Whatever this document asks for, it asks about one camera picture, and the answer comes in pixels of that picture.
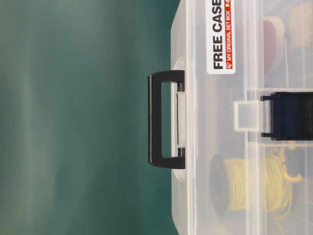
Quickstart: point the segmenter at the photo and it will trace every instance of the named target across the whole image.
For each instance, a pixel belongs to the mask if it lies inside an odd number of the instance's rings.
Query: black handle
[[[178,92],[185,91],[185,72],[182,70],[162,71],[148,77],[149,102],[149,158],[150,164],[171,168],[185,169],[185,149],[179,148],[178,157],[162,156],[162,82],[177,83]]]

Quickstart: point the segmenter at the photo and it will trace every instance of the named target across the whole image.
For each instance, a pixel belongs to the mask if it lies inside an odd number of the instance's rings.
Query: case latch
[[[273,141],[313,140],[313,92],[276,92],[262,96],[270,101],[271,137]]]

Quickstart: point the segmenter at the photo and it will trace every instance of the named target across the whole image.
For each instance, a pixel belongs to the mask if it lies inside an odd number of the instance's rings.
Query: label sticker
[[[206,63],[209,74],[236,72],[234,0],[206,0]]]

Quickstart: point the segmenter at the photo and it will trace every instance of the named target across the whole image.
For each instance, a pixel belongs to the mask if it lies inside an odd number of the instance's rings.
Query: case lid
[[[311,132],[311,98],[261,101],[313,92],[312,23],[313,0],[181,0],[171,32],[172,69],[185,70],[185,91],[172,85],[172,155],[183,147],[186,159],[172,170],[180,235],[313,233],[313,142],[294,138]],[[288,138],[261,135],[274,132]]]

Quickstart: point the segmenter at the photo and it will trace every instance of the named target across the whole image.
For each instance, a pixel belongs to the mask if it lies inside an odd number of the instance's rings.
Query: spool of wire
[[[288,216],[292,206],[292,186],[302,177],[287,175],[282,150],[274,149],[266,155],[267,212],[277,212],[277,219]],[[211,162],[210,191],[213,207],[219,216],[226,211],[249,210],[246,201],[246,161],[222,160],[218,155]]]

